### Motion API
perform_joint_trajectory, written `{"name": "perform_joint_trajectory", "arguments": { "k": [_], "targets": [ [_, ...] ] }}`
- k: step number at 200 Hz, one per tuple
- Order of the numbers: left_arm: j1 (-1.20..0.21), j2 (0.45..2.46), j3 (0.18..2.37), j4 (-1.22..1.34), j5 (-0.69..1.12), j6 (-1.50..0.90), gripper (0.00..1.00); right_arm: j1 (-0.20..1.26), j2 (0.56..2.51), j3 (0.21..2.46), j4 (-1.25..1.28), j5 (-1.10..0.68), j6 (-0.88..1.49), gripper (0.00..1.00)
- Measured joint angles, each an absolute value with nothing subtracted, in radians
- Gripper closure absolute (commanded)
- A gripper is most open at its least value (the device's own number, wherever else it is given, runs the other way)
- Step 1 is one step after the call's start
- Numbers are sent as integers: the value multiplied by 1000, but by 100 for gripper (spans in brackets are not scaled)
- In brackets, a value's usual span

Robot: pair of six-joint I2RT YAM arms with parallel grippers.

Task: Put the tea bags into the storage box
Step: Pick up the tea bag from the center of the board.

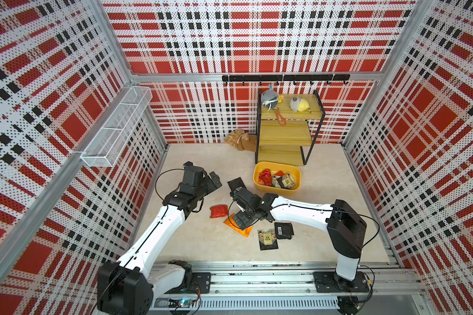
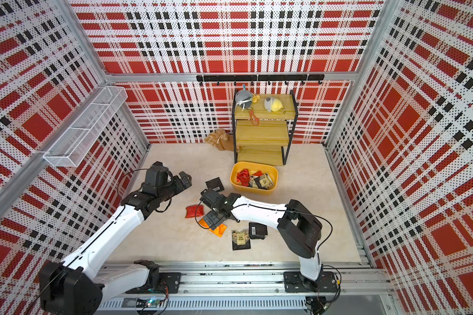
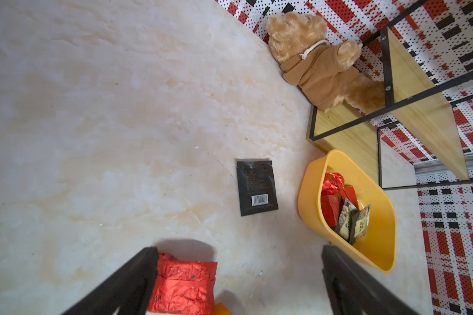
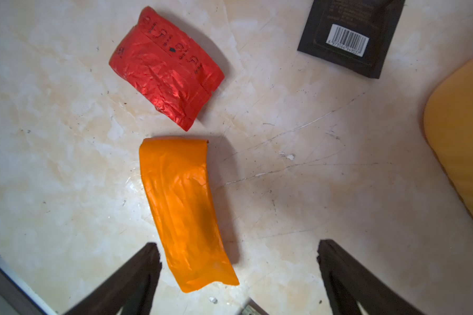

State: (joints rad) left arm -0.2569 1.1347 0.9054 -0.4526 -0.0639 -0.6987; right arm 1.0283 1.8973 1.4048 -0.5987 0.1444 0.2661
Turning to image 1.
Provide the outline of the orange tea bag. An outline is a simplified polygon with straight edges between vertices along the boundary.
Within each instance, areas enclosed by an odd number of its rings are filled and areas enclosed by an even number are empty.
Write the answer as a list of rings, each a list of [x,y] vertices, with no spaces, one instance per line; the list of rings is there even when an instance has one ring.
[[[253,227],[248,227],[245,229],[241,229],[237,226],[235,220],[234,220],[234,215],[230,215],[225,221],[224,224],[226,224],[228,227],[232,228],[235,230],[237,233],[244,237],[248,237],[253,229]]]

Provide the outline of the small red tea bag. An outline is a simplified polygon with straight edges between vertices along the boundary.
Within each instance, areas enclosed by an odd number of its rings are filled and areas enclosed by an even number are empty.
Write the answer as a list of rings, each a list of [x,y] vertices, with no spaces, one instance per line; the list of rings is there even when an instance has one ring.
[[[264,169],[258,177],[258,181],[264,186],[273,186],[273,176],[270,169]]]

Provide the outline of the yellow plastic storage box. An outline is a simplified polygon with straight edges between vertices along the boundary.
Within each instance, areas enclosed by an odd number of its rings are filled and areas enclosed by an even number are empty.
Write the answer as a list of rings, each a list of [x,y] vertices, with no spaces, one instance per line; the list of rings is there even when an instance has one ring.
[[[278,195],[293,194],[301,187],[302,173],[293,165],[262,161],[254,169],[254,186]]]

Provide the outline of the black barcode tea bag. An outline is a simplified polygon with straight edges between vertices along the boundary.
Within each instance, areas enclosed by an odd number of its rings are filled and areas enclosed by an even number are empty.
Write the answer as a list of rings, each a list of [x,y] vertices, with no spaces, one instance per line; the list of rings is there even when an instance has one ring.
[[[231,194],[234,193],[234,192],[239,191],[242,188],[246,188],[243,180],[240,177],[235,178],[231,181],[228,181],[227,184],[229,185]]]

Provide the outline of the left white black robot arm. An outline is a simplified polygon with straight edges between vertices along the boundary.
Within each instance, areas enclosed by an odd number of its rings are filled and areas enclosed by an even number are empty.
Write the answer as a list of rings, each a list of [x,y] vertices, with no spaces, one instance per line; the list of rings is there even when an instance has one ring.
[[[174,260],[164,268],[152,268],[173,233],[192,213],[198,213],[205,196],[222,186],[215,172],[188,161],[183,179],[166,195],[155,220],[116,261],[105,262],[97,273],[94,309],[107,314],[146,314],[155,299],[172,290],[184,290],[192,281],[191,265]]]

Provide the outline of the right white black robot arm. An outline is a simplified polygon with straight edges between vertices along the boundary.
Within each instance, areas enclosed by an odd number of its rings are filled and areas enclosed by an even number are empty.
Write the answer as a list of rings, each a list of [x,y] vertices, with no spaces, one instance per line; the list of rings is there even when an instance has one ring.
[[[305,203],[272,193],[260,197],[242,187],[232,190],[230,196],[240,209],[233,217],[236,227],[244,230],[258,220],[267,220],[317,228],[329,235],[338,254],[336,277],[345,281],[356,278],[367,223],[344,200],[337,199],[333,204]]]

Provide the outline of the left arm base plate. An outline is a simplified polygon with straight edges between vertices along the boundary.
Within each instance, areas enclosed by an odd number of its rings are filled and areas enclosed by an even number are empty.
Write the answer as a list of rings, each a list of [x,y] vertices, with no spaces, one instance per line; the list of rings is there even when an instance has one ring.
[[[181,292],[194,290],[201,294],[210,292],[212,274],[210,272],[186,272]]]

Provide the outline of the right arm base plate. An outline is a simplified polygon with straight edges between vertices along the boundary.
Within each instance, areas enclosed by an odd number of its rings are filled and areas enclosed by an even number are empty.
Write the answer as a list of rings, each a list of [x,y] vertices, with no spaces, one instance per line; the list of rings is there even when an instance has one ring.
[[[356,272],[353,280],[347,280],[335,272],[314,272],[313,279],[318,293],[369,293],[370,286],[363,272]]]

